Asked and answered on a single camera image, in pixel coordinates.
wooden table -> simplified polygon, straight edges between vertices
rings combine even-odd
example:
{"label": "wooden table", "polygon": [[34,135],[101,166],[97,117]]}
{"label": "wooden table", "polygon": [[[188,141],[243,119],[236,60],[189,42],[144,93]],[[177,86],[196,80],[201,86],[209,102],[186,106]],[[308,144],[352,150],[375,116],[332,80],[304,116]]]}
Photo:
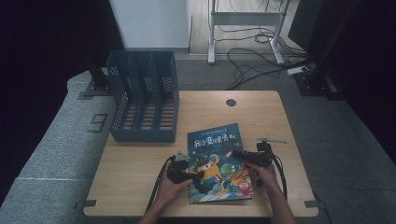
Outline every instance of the wooden table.
{"label": "wooden table", "polygon": [[[152,188],[165,160],[179,150],[187,154],[187,133],[238,123],[245,150],[257,151],[258,137],[286,141],[272,143],[282,160],[288,182],[288,201],[297,217],[314,217],[313,201],[305,169],[276,91],[180,91],[177,140],[168,143],[121,143],[110,134],[85,207],[87,216],[140,217],[145,213]],[[233,99],[236,105],[228,106]],[[268,198],[254,189],[253,200],[190,204],[186,188],[165,208],[163,217],[270,217]]]}

book title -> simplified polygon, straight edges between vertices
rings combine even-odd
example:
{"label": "book title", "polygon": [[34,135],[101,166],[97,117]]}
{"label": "book title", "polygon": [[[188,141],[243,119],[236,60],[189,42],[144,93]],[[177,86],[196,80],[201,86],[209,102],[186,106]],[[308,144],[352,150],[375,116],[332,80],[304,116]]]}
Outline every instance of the book title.
{"label": "book title", "polygon": [[218,135],[215,137],[213,137],[212,135],[209,135],[205,139],[195,140],[194,146],[195,146],[195,148],[209,146],[209,145],[213,145],[213,144],[217,144],[217,143],[228,142],[230,139],[233,139],[233,138],[235,138],[235,135],[230,134],[230,133],[229,134],[224,133],[222,135]]}

children's book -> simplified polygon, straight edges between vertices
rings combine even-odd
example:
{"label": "children's book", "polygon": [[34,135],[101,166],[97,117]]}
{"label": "children's book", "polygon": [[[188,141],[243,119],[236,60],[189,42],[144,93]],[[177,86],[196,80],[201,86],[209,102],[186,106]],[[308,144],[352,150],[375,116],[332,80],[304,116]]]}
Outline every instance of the children's book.
{"label": "children's book", "polygon": [[248,168],[233,157],[244,150],[237,123],[188,133],[188,144],[190,173],[204,172],[190,187],[190,203],[251,199]]}

blue file organizer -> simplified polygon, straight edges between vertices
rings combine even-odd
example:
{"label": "blue file organizer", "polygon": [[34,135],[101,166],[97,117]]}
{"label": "blue file organizer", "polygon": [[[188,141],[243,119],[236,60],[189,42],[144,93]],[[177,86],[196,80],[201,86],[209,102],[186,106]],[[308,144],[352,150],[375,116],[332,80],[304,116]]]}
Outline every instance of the blue file organizer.
{"label": "blue file organizer", "polygon": [[178,85],[172,51],[112,51],[107,71],[116,101],[118,142],[175,142]]}

gray mat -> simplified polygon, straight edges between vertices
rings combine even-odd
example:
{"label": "gray mat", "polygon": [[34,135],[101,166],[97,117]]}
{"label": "gray mat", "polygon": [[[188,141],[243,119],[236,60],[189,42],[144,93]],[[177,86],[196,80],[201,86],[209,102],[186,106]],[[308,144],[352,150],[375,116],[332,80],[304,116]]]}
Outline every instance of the gray mat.
{"label": "gray mat", "polygon": [[[244,79],[276,68],[257,69]],[[238,75],[229,61],[178,60],[177,77],[182,91],[207,91],[225,90]],[[85,72],[68,82],[63,106],[0,209],[0,223],[124,223],[119,217],[85,217],[75,207],[88,196],[114,115],[112,97],[78,100],[90,79]],[[333,223],[396,223],[396,168],[346,102],[302,97],[286,71],[237,89],[279,92],[312,189]],[[317,217],[297,219],[329,223],[321,209]]]}

